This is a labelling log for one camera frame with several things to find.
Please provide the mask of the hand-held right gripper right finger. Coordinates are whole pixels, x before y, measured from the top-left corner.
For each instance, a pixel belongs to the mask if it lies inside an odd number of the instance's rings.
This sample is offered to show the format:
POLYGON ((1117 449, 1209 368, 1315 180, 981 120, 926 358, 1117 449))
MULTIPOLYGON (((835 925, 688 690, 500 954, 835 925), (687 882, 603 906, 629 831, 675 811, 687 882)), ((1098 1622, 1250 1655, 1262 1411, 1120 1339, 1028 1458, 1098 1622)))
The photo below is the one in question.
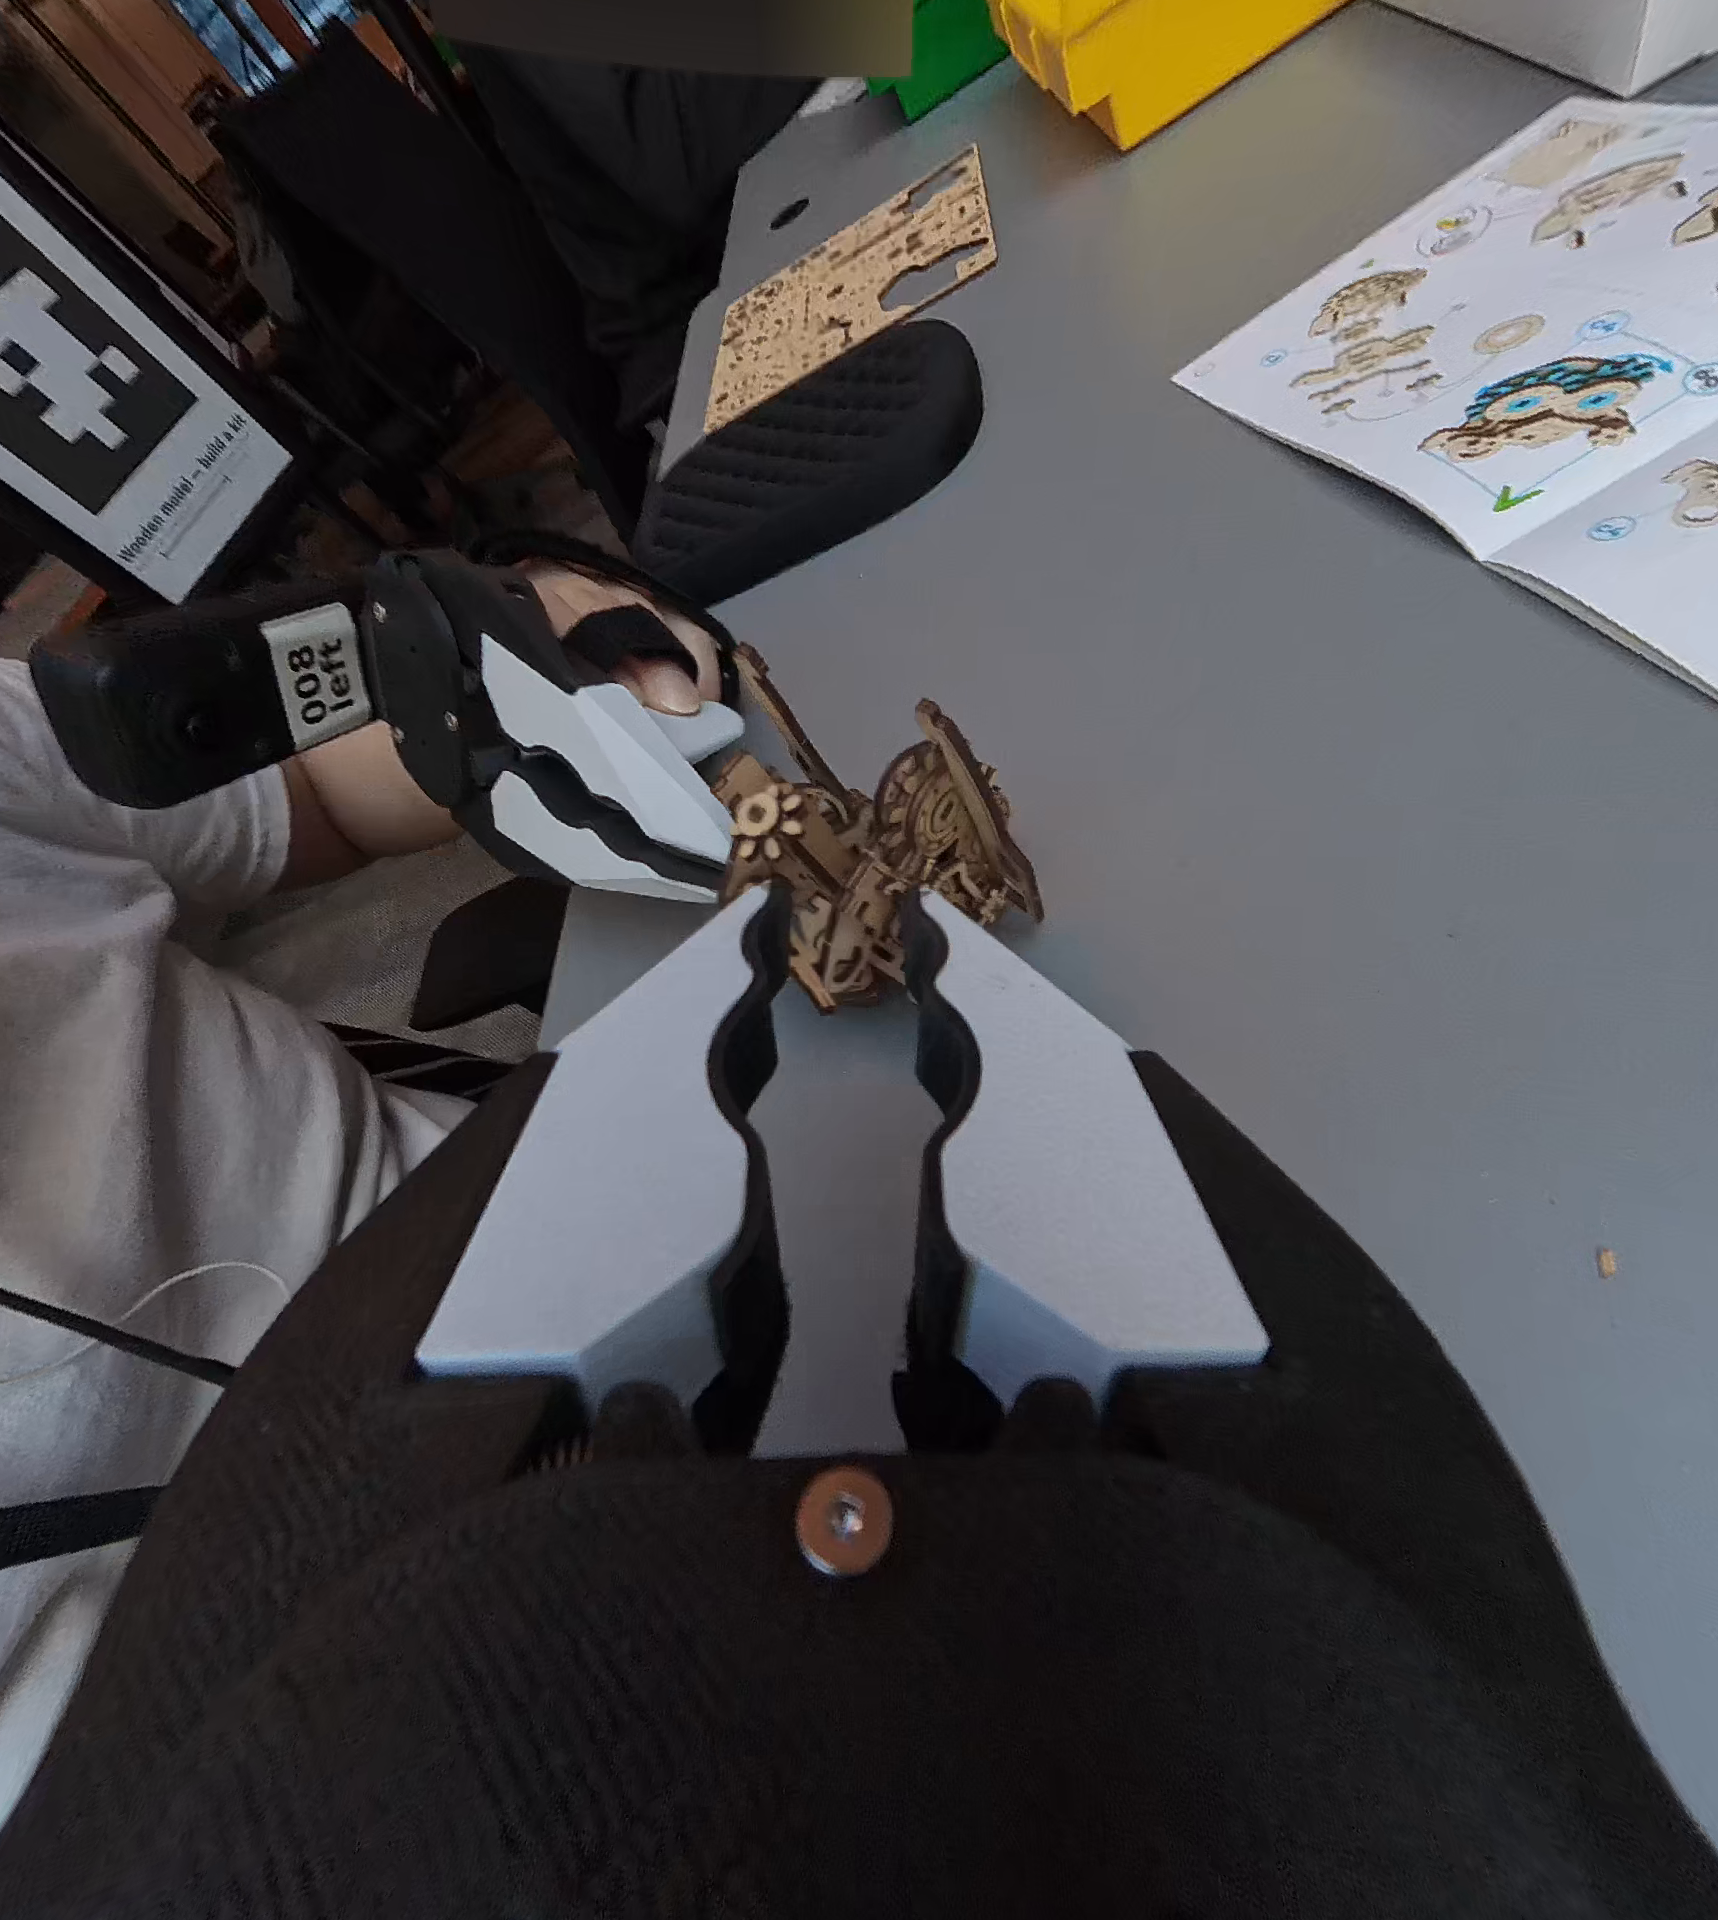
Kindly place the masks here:
POLYGON ((901 909, 920 1157, 895 1415, 909 1451, 994 1445, 1047 1381, 1104 1411, 1123 1377, 1250 1370, 1272 1337, 1106 1022, 926 889, 901 909))

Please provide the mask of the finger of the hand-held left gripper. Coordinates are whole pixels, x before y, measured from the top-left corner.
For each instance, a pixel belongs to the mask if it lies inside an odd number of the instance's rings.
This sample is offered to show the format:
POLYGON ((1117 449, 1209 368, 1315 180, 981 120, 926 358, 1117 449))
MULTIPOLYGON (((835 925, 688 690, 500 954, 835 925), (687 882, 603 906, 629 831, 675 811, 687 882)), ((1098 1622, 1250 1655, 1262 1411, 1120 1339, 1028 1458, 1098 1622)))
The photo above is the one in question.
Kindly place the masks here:
MULTIPOLYGON (((699 763, 736 747, 731 708, 706 704, 695 716, 670 716, 623 685, 563 688, 493 637, 483 643, 483 664, 486 698, 514 748, 511 765, 560 756, 593 798, 622 807, 656 842, 730 864, 731 818, 699 763)), ((496 780, 484 811, 490 832, 496 780)), ((511 864, 527 867, 502 846, 511 864)))
POLYGON ((496 780, 496 834, 531 869, 600 892, 707 903, 722 867, 656 842, 615 802, 598 799, 560 756, 514 762, 496 780))

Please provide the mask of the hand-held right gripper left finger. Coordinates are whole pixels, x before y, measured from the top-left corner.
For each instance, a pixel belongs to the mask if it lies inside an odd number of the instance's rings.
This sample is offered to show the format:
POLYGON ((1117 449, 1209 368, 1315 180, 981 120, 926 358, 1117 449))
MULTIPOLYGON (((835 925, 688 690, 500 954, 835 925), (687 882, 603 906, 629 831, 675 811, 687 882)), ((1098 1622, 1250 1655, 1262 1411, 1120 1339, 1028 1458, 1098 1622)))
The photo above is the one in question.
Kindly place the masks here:
POLYGON ((792 900, 738 895, 572 1029, 423 1332, 431 1379, 543 1377, 597 1413, 650 1385, 750 1454, 789 1337, 772 1169, 792 900))

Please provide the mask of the wooden mechanical model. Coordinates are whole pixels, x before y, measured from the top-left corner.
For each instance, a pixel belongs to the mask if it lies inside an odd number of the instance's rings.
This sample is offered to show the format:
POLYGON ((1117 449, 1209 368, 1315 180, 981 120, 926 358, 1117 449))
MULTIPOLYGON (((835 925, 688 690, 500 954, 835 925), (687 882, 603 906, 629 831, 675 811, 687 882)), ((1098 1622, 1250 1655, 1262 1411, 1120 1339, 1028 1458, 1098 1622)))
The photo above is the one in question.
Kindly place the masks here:
POLYGON ((738 751, 714 775, 731 828, 720 900, 762 884, 788 889, 789 975, 822 1015, 903 990, 900 918, 912 892, 934 891, 985 929, 1009 913, 1043 921, 1039 877, 1017 847, 998 772, 942 708, 918 704, 920 739, 862 792, 833 772, 755 650, 742 650, 736 666, 792 772, 738 751))

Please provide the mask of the person's left forearm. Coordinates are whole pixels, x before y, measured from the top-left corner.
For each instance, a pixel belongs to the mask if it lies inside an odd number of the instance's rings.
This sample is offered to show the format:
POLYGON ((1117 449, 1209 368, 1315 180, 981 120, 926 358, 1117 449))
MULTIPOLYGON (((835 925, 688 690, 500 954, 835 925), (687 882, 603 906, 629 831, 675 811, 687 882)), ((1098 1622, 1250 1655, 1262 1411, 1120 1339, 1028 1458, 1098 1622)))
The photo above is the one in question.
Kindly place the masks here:
POLYGON ((280 891, 337 882, 462 836, 461 822, 421 792, 382 722, 287 759, 280 775, 288 802, 280 891))

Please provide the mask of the wooden parts sheet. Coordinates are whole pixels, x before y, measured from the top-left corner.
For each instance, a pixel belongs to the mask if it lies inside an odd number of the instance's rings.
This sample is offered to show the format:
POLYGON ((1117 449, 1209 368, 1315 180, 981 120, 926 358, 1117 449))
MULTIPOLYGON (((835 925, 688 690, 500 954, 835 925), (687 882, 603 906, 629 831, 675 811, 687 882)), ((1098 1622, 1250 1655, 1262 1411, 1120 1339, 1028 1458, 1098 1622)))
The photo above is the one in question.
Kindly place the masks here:
POLYGON ((720 433, 995 263, 984 153, 970 145, 731 302, 704 433, 720 433))

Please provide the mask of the person's left hand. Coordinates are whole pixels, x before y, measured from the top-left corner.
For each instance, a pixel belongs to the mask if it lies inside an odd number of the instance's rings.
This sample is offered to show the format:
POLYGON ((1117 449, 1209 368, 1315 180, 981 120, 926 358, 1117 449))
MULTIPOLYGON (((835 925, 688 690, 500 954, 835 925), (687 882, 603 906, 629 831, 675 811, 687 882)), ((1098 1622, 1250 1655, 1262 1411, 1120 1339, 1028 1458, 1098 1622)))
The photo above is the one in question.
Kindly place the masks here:
POLYGON ((670 716, 727 702, 724 643, 675 603, 583 564, 534 561, 522 577, 578 683, 623 685, 670 716))

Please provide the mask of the green plastic bin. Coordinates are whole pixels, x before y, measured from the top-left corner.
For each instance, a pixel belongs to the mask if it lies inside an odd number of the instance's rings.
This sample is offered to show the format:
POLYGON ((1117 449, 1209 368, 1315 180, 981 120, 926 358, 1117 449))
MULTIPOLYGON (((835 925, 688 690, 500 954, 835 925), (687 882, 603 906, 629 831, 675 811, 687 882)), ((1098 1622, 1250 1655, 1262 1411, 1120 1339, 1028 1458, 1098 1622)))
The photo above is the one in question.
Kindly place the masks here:
POLYGON ((1009 59, 990 3, 914 3, 914 62, 903 78, 869 78, 871 100, 892 100, 907 123, 1009 59))

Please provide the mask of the yellow plastic bin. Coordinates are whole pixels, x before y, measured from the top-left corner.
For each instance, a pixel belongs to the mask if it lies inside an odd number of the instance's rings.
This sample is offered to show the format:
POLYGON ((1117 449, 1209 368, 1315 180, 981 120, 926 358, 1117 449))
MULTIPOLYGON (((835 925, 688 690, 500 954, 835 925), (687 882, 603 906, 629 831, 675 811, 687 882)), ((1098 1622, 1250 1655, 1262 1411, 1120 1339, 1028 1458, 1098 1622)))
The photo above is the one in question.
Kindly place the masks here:
POLYGON ((1343 3, 990 3, 1022 72, 1120 153, 1293 45, 1343 3))

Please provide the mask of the illustrated instruction booklet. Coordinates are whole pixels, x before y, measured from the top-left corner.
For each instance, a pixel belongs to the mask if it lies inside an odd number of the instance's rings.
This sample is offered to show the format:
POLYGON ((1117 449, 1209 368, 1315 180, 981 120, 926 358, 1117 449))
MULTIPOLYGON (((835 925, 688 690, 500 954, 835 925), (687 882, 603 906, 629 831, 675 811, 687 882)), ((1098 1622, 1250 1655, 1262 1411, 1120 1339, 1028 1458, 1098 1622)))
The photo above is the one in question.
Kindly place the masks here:
POLYGON ((1559 103, 1173 382, 1718 702, 1718 106, 1559 103))

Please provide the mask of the white cardboard box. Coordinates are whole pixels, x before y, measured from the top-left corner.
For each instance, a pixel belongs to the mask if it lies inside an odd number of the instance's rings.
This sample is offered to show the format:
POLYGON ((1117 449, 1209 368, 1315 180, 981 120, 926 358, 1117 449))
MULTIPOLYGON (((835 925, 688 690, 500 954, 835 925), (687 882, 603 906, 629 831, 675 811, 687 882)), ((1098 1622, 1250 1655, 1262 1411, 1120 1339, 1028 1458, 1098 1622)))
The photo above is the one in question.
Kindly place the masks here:
POLYGON ((1620 101, 1718 54, 1718 3, 1391 3, 1389 9, 1620 101))

